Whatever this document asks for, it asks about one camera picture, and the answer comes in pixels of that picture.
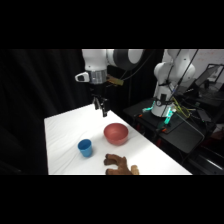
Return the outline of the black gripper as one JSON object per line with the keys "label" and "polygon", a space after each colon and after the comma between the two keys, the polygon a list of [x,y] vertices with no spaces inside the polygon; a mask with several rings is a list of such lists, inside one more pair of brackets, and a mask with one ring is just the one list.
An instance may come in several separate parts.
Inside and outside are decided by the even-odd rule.
{"label": "black gripper", "polygon": [[[93,104],[95,106],[95,110],[102,109],[103,117],[106,117],[107,112],[109,111],[109,100],[104,98],[106,94],[106,84],[91,84],[90,92],[94,96]],[[101,106],[97,97],[102,98]]]}

